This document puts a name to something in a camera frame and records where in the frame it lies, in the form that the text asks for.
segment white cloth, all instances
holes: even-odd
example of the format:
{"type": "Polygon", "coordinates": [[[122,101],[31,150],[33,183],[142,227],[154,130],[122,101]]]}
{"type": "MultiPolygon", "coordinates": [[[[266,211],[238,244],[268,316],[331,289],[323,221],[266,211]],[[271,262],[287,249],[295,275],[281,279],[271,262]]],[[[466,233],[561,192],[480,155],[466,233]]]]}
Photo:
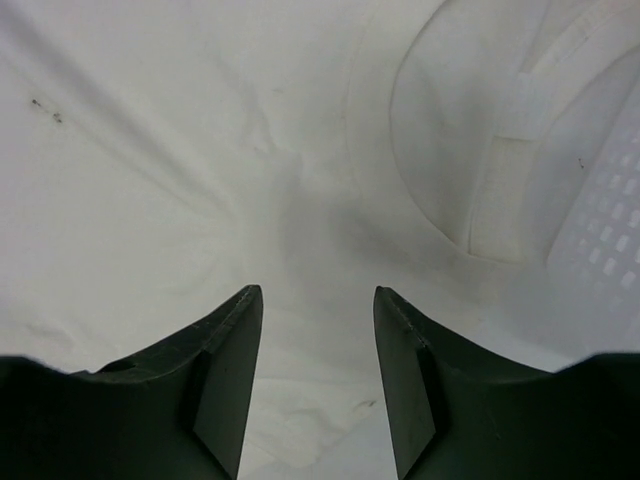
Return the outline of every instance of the white cloth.
{"type": "MultiPolygon", "coordinates": [[[[521,266],[468,253],[469,192],[484,178],[482,155],[470,153],[491,140],[492,112],[545,5],[473,3],[1,0],[0,352],[96,370],[259,283],[244,473],[274,459],[311,464],[380,408],[379,284],[513,357],[565,363],[488,328],[513,316],[502,299],[521,266]],[[424,64],[442,70],[437,94],[416,98],[444,99],[443,118],[429,105],[392,108],[425,24],[442,42],[427,39],[424,64]],[[504,47],[490,69],[467,57],[474,42],[489,57],[504,47]],[[470,86],[497,78],[490,95],[473,96],[470,86]],[[456,110],[467,94],[482,115],[456,110]],[[396,128],[394,159],[403,115],[429,135],[443,119],[451,127],[408,168],[399,145],[434,137],[407,130],[403,140],[396,128]],[[424,179],[424,165],[417,198],[411,172],[424,179]]],[[[533,51],[593,2],[563,3],[569,20],[533,51]]]]}

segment stain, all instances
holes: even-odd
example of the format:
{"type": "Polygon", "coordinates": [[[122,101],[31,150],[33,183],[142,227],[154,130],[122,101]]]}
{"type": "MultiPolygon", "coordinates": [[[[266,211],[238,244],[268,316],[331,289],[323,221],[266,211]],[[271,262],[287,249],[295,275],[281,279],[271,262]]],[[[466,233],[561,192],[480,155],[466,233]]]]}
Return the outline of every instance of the stain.
{"type": "Polygon", "coordinates": [[[376,403],[378,403],[377,400],[365,400],[364,402],[360,402],[358,405],[356,405],[356,408],[354,408],[354,410],[359,410],[361,408],[371,408],[376,403]]]}
{"type": "MultiPolygon", "coordinates": [[[[37,98],[31,99],[31,105],[38,108],[39,110],[42,110],[45,113],[51,113],[44,105],[42,105],[42,103],[40,103],[37,98]]],[[[53,121],[56,123],[62,123],[62,114],[60,112],[54,113],[53,115],[51,115],[51,118],[53,118],[53,121]]]]}

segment wrinkled fabric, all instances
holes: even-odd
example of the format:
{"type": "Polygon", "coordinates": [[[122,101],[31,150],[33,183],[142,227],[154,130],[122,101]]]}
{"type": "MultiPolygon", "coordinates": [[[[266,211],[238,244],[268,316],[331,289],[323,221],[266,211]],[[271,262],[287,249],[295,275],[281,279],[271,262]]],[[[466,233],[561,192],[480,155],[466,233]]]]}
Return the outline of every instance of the wrinkled fabric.
{"type": "MultiPolygon", "coordinates": [[[[95,371],[261,284],[243,474],[310,465],[382,408],[377,285],[541,368],[588,354],[506,209],[554,145],[548,109],[522,112],[556,84],[522,74],[588,55],[570,29],[593,5],[635,4],[531,3],[1,0],[0,352],[95,371]],[[487,159],[514,136],[542,146],[487,159]]],[[[576,89],[635,45],[612,48],[576,89]]]]}

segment white garment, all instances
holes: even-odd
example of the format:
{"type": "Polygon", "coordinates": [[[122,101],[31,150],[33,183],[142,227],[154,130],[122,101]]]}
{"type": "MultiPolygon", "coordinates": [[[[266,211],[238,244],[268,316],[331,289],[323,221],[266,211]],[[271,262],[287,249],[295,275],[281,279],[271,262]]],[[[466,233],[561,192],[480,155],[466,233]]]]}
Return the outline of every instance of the white garment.
{"type": "Polygon", "coordinates": [[[540,282],[490,235],[511,204],[476,204],[519,68],[595,2],[556,3],[0,1],[0,352],[96,370],[259,283],[245,473],[311,464],[381,408],[377,285],[528,363],[588,353],[555,320],[491,328],[540,282]]]}

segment dark green plastic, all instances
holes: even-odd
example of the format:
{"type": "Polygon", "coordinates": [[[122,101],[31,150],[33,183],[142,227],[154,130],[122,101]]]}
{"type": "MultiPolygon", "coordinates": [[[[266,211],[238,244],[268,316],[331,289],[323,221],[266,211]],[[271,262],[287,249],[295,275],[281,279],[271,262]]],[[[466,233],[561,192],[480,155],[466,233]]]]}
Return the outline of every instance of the dark green plastic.
{"type": "Polygon", "coordinates": [[[558,373],[507,360],[390,289],[375,327],[402,480],[640,478],[640,356],[558,373]]]}
{"type": "Polygon", "coordinates": [[[0,478],[236,478],[261,322],[246,287],[96,374],[0,359],[0,478]]]}

